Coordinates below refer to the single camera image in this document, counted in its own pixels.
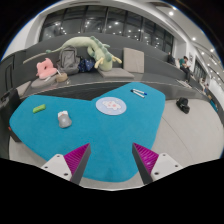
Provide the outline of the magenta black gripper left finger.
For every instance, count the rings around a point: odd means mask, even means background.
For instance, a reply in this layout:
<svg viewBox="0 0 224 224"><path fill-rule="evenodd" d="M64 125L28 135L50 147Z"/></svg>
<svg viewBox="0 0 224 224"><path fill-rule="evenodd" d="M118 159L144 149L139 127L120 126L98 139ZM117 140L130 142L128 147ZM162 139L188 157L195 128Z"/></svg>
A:
<svg viewBox="0 0 224 224"><path fill-rule="evenodd" d="M42 169L79 185L90 154L91 147L87 143L65 155L54 155L42 166Z"/></svg>

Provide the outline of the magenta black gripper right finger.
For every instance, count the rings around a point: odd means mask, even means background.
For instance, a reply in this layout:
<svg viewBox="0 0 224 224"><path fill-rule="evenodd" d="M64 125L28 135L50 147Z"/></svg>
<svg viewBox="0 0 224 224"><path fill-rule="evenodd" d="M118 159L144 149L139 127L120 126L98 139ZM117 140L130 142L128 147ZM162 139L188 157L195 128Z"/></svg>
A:
<svg viewBox="0 0 224 224"><path fill-rule="evenodd" d="M182 169L167 153L157 154L137 143L132 145L132 154L144 185Z"/></svg>

